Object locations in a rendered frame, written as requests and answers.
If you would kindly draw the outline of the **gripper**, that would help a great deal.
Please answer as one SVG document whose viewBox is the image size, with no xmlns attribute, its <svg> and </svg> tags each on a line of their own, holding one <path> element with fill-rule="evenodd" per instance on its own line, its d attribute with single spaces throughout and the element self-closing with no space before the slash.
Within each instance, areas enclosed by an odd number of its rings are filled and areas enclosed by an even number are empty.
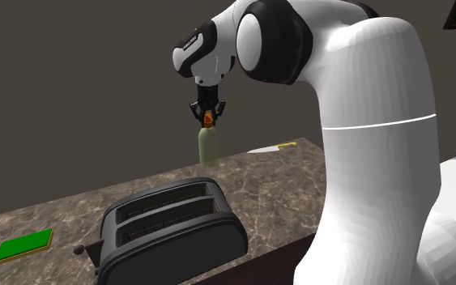
<svg viewBox="0 0 456 285">
<path fill-rule="evenodd" d="M 190 109 L 194 118 L 198 121 L 204 121 L 204 112 L 212 111 L 212 116 L 217 120 L 224 112 L 226 102 L 219 100 L 219 87 L 197 85 L 198 98 L 197 101 L 190 104 Z"/>
</svg>

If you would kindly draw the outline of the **yellow-handled kitchen knife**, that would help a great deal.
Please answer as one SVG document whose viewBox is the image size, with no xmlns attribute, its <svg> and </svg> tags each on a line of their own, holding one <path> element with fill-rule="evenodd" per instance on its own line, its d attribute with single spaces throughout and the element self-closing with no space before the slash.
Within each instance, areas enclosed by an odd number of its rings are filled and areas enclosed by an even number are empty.
<svg viewBox="0 0 456 285">
<path fill-rule="evenodd" d="M 273 152 L 273 151 L 279 151 L 283 147 L 291 147 L 291 146 L 296 146 L 296 142 L 286 142 L 286 143 L 281 143 L 277 145 L 272 145 L 268 147 L 261 147 L 257 149 L 253 149 L 251 151 L 248 151 L 249 154 L 255 154 L 255 153 L 265 153 L 265 152 Z"/>
</svg>

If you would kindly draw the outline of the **black toaster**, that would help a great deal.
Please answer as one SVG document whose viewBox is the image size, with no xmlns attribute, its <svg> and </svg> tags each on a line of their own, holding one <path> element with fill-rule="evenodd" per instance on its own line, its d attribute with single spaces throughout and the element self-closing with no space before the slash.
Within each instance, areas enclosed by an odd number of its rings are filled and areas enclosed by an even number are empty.
<svg viewBox="0 0 456 285">
<path fill-rule="evenodd" d="M 178 285 L 248 252 L 248 236 L 219 184 L 192 177 L 122 198 L 103 215 L 100 239 L 77 245 L 95 285 Z"/>
</svg>

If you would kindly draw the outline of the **green bottle with orange cap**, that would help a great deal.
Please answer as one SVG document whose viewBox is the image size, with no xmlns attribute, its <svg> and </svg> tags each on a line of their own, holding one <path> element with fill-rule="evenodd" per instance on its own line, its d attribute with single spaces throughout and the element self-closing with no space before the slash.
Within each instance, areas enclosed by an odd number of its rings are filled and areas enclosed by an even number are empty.
<svg viewBox="0 0 456 285">
<path fill-rule="evenodd" d="M 218 134 L 211 111 L 203 117 L 203 127 L 198 132 L 198 154 L 203 168 L 218 168 Z"/>
</svg>

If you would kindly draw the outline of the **green and yellow sponge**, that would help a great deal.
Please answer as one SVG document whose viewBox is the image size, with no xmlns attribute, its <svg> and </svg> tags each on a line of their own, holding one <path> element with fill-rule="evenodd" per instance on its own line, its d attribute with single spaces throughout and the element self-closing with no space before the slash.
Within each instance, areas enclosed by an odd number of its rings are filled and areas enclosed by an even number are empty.
<svg viewBox="0 0 456 285">
<path fill-rule="evenodd" d="M 49 228 L 3 241 L 0 244 L 0 264 L 49 249 L 53 234 L 53 229 Z"/>
</svg>

